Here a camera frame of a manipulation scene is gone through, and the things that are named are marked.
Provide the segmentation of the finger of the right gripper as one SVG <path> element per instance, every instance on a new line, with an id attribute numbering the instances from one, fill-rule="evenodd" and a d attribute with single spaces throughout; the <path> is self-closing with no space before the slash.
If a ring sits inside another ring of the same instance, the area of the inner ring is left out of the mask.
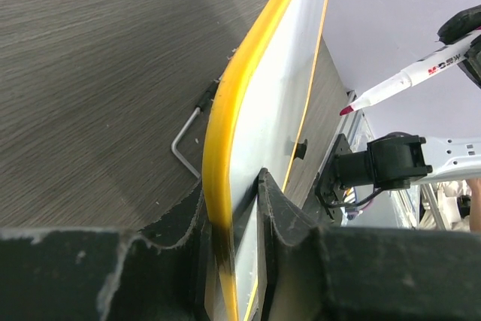
<path id="1" fill-rule="evenodd" d="M 439 41 L 453 44 L 463 35 L 480 27 L 481 5 L 459 11 L 448 19 L 437 31 Z"/>
<path id="2" fill-rule="evenodd" d="M 481 88 L 481 40 L 476 37 L 471 41 L 470 47 L 464 55 L 465 59 L 458 64 L 458 67 L 467 77 Z"/>

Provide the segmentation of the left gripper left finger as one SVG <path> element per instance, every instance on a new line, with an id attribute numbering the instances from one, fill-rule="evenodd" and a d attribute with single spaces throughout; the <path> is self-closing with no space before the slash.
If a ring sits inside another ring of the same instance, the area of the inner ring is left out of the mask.
<path id="1" fill-rule="evenodd" d="M 203 320 L 201 186 L 139 230 L 3 228 L 3 320 Z"/>

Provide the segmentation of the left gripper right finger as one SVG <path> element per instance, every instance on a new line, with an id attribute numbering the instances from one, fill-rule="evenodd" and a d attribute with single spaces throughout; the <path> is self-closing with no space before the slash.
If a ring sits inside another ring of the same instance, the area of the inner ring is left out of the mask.
<path id="1" fill-rule="evenodd" d="M 324 227 L 258 176 L 263 320 L 478 320 L 480 237 Z"/>

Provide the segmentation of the pink whiteboard marker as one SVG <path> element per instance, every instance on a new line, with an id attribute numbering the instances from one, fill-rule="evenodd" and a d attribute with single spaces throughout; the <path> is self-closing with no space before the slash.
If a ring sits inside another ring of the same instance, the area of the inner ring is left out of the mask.
<path id="1" fill-rule="evenodd" d="M 479 36 L 480 27 L 463 35 L 455 43 L 444 45 L 433 53 L 408 65 L 394 76 L 362 93 L 355 101 L 342 109 L 340 115 L 347 115 L 353 111 L 380 103 L 448 68 L 458 65 L 467 59 L 466 54 L 471 48 L 472 42 Z"/>

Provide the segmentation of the orange framed whiteboard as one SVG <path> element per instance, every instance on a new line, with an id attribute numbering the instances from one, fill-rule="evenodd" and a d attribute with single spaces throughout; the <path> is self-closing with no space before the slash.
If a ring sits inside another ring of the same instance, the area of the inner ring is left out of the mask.
<path id="1" fill-rule="evenodd" d="M 268 0 L 213 100 L 202 188 L 219 283 L 214 320 L 247 320 L 258 289 L 256 180 L 289 178 L 313 84 L 328 0 Z"/>

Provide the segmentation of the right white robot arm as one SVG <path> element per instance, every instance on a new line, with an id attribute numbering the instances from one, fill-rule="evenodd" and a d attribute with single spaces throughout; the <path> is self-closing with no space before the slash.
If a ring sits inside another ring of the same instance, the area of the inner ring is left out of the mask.
<path id="1" fill-rule="evenodd" d="M 340 115 L 374 106 L 441 72 L 458 66 L 480 84 L 480 7 L 458 12 L 437 35 L 442 47 L 362 93 Z M 433 138 L 393 132 L 352 152 L 346 136 L 337 136 L 314 194 L 329 218 L 334 211 L 358 214 L 381 192 L 414 184 L 465 180 L 480 176 L 480 140 Z"/>

